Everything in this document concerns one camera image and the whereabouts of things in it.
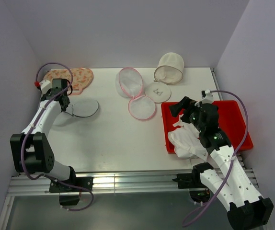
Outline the pink-trimmed white mesh laundry bag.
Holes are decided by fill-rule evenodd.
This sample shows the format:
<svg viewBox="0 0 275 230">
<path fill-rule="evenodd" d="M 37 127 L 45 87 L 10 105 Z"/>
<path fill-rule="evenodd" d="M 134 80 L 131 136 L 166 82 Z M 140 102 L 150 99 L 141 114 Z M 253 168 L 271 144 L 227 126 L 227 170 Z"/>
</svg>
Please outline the pink-trimmed white mesh laundry bag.
<svg viewBox="0 0 275 230">
<path fill-rule="evenodd" d="M 128 111 L 137 120 L 149 120 L 156 113 L 155 102 L 144 94 L 144 81 L 134 68 L 121 69 L 115 78 L 118 94 L 128 98 Z"/>
</svg>

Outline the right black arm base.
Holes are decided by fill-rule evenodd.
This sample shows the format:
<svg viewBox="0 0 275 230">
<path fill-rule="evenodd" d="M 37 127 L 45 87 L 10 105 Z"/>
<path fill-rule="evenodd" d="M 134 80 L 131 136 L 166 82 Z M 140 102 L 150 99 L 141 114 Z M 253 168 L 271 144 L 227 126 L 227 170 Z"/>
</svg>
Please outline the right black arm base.
<svg viewBox="0 0 275 230">
<path fill-rule="evenodd" d="M 197 179 L 192 173 L 179 173 L 172 179 L 179 189 L 188 189 L 193 202 L 205 203 L 210 199 L 210 190 Z"/>
</svg>

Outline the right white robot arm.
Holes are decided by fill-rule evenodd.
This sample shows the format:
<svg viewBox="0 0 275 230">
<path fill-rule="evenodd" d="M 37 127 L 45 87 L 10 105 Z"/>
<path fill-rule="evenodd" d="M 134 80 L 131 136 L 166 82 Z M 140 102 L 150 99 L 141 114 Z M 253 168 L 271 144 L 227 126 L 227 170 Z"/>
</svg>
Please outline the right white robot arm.
<svg viewBox="0 0 275 230">
<path fill-rule="evenodd" d="M 220 128 L 219 108 L 184 97 L 169 110 L 173 117 L 182 113 L 181 120 L 197 129 L 202 146 L 225 177 L 221 180 L 209 163 L 201 163 L 193 167 L 192 183 L 213 192 L 225 207 L 233 229 L 252 230 L 267 224 L 274 205 L 254 187 L 239 163 L 231 141 Z"/>
</svg>

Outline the red plastic tray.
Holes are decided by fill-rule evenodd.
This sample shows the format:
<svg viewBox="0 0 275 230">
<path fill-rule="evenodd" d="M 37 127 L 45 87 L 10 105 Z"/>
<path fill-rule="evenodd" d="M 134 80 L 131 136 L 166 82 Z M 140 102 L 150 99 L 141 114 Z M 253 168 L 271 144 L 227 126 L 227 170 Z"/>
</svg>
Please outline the red plastic tray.
<svg viewBox="0 0 275 230">
<path fill-rule="evenodd" d="M 166 150 L 169 154 L 174 154 L 174 145 L 169 142 L 168 133 L 179 128 L 174 124 L 179 121 L 178 117 L 171 115 L 169 107 L 175 102 L 164 102 L 161 104 L 161 113 L 164 127 Z M 237 148 L 243 138 L 245 131 L 245 122 L 242 117 L 239 105 L 234 100 L 214 101 L 218 107 L 219 127 L 227 134 L 234 148 Z"/>
</svg>

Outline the white bra in tray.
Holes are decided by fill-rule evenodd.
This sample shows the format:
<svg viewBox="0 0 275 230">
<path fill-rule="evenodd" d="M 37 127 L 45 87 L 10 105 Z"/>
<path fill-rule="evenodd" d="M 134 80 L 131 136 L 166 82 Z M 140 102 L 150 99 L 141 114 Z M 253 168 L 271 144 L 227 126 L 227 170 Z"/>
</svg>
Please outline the white bra in tray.
<svg viewBox="0 0 275 230">
<path fill-rule="evenodd" d="M 180 159 L 199 158 L 207 160 L 207 150 L 202 146 L 200 140 L 190 130 L 180 127 L 168 133 L 168 140 L 174 146 L 174 152 Z"/>
</svg>

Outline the beige mesh laundry bag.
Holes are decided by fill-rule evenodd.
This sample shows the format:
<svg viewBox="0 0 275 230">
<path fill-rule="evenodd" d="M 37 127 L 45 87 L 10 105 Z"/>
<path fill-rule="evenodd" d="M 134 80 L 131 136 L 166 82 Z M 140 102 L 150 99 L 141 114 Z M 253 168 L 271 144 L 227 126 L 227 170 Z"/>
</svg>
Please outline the beige mesh laundry bag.
<svg viewBox="0 0 275 230">
<path fill-rule="evenodd" d="M 154 103 L 166 102 L 171 97 L 169 85 L 179 83 L 183 79 L 184 60 L 177 53 L 164 54 L 154 71 L 154 82 L 145 88 L 145 95 Z"/>
</svg>

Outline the grey-trimmed white mesh laundry bag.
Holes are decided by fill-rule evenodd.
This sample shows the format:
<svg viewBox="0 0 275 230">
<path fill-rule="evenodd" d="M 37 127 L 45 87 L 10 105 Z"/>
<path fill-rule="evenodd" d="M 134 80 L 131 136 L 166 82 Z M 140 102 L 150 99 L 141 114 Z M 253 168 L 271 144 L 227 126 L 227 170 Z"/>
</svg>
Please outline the grey-trimmed white mesh laundry bag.
<svg viewBox="0 0 275 230">
<path fill-rule="evenodd" d="M 99 102 L 92 98 L 70 103 L 66 111 L 61 112 L 53 122 L 54 126 L 65 127 L 73 123 L 91 122 L 100 111 Z"/>
</svg>

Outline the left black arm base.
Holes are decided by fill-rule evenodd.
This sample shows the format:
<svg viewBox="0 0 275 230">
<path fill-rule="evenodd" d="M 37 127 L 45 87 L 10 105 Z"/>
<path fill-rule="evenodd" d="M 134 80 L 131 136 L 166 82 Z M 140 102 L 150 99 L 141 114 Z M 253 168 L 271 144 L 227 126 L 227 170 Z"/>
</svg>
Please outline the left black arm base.
<svg viewBox="0 0 275 230">
<path fill-rule="evenodd" d="M 51 179 L 49 193 L 58 193 L 59 204 L 63 207 L 71 207 L 82 201 L 82 193 L 87 192 L 91 195 L 91 200 L 87 205 L 89 207 L 94 201 L 92 185 L 92 177 L 77 177 L 73 185 Z"/>
</svg>

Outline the aluminium mounting rail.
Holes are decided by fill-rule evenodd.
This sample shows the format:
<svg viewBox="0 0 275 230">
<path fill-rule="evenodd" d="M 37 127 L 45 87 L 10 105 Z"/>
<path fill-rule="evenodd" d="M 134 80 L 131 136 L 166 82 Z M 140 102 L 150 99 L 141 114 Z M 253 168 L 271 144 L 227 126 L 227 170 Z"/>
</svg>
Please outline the aluminium mounting rail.
<svg viewBox="0 0 275 230">
<path fill-rule="evenodd" d="M 174 192 L 178 191 L 172 180 L 177 174 L 190 173 L 190 170 L 165 170 L 141 172 L 98 172 L 78 173 L 77 177 L 92 177 L 94 194 Z M 32 181 L 25 175 L 10 180 L 7 196 L 44 196 L 49 192 L 50 180 L 39 178 Z"/>
</svg>

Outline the orange floral laundry bag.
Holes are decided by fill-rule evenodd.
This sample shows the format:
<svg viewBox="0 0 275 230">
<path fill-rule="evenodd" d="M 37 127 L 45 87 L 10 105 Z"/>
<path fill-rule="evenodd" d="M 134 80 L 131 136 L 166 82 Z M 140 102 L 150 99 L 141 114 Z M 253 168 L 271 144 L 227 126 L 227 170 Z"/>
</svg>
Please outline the orange floral laundry bag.
<svg viewBox="0 0 275 230">
<path fill-rule="evenodd" d="M 93 72 L 87 68 L 73 68 L 70 70 L 73 75 L 72 95 L 80 95 L 91 84 L 94 78 Z M 52 69 L 45 74 L 43 80 L 52 82 L 52 79 L 59 78 L 71 81 L 71 74 L 67 69 Z"/>
</svg>

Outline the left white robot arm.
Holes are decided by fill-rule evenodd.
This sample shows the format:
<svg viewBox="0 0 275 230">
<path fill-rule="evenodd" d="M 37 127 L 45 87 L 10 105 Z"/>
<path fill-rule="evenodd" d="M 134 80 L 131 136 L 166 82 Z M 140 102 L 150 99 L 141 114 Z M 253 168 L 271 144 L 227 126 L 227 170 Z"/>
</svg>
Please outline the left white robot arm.
<svg viewBox="0 0 275 230">
<path fill-rule="evenodd" d="M 71 166 L 55 160 L 47 136 L 57 118 L 69 105 L 67 95 L 69 80 L 53 79 L 52 88 L 41 98 L 40 106 L 31 123 L 20 134 L 10 138 L 15 170 L 29 177 L 34 173 L 60 181 L 66 191 L 78 185 L 76 173 Z"/>
</svg>

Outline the white bra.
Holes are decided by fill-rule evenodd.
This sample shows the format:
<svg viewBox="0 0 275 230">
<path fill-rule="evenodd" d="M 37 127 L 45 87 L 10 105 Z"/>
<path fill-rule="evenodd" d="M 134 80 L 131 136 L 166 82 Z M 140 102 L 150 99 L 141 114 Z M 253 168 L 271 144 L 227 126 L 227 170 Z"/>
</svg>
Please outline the white bra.
<svg viewBox="0 0 275 230">
<path fill-rule="evenodd" d="M 191 123 L 186 123 L 182 121 L 183 114 L 178 116 L 178 121 L 173 124 L 173 127 L 183 127 L 185 130 L 192 132 L 195 137 L 198 137 L 199 131 Z"/>
<path fill-rule="evenodd" d="M 190 130 L 180 127 L 168 133 L 168 140 L 174 146 L 174 152 L 180 159 L 199 158 L 207 160 L 207 150 L 202 146 L 200 140 Z"/>
</svg>

